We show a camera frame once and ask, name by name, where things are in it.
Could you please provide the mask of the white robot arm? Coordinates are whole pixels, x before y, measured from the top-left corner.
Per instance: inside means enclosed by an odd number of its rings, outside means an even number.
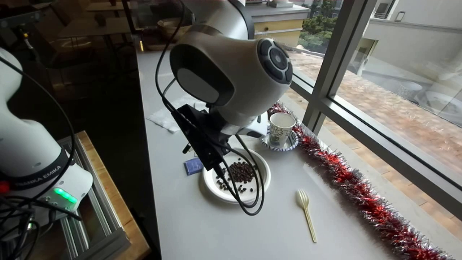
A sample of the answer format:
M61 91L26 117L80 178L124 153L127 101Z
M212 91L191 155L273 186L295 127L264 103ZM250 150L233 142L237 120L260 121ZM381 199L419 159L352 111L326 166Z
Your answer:
M169 52L178 84L208 108L163 106L205 168L220 171L231 150L228 139L249 127L290 87L293 67L273 39L253 36L251 16L238 0L182 0L192 10L192 28ZM0 176L15 191L38 201L72 169L48 130L0 111Z

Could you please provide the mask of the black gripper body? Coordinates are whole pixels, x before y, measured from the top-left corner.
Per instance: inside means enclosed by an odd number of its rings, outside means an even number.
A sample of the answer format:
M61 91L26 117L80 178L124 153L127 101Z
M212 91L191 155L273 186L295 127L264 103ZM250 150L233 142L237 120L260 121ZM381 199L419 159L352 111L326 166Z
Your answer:
M207 169L217 169L231 150L224 120L215 113L197 110L188 104L175 108L172 116Z

